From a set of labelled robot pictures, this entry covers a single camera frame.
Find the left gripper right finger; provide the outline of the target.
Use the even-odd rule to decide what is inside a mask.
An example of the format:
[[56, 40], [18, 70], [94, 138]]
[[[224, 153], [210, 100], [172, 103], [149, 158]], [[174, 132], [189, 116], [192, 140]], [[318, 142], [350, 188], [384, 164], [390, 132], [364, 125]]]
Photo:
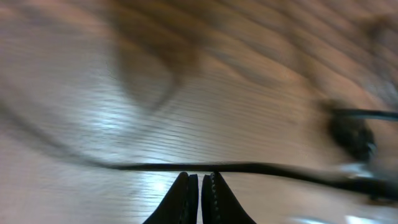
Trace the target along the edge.
[[203, 224], [256, 224], [219, 172], [203, 178], [201, 210]]

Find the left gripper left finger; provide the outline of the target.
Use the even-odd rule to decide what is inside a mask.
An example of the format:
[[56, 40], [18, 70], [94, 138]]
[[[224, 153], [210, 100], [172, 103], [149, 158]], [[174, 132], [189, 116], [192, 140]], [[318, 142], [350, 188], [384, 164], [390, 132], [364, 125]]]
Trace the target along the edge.
[[144, 224], [196, 224], [198, 197], [198, 176], [181, 172]]

